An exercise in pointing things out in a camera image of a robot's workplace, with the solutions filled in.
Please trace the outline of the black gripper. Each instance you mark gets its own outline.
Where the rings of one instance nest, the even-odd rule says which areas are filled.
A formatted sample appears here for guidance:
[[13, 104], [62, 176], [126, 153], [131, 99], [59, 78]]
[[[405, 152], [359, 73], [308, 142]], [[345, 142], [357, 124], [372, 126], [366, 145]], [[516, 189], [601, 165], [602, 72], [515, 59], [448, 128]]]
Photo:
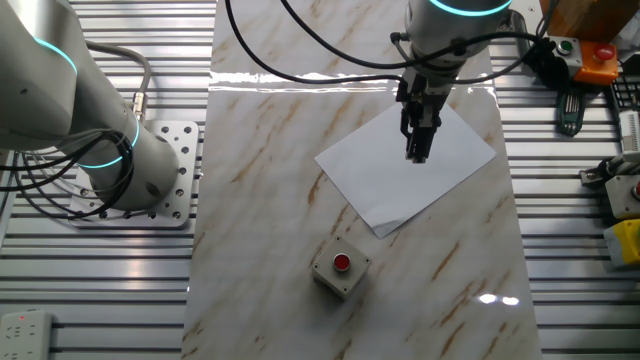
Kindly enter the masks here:
[[452, 85], [421, 74], [415, 68], [406, 68], [396, 94], [402, 104], [400, 132], [406, 139], [406, 159], [414, 161], [412, 129], [418, 128], [417, 162], [429, 158], [433, 140], [441, 126], [440, 111]]

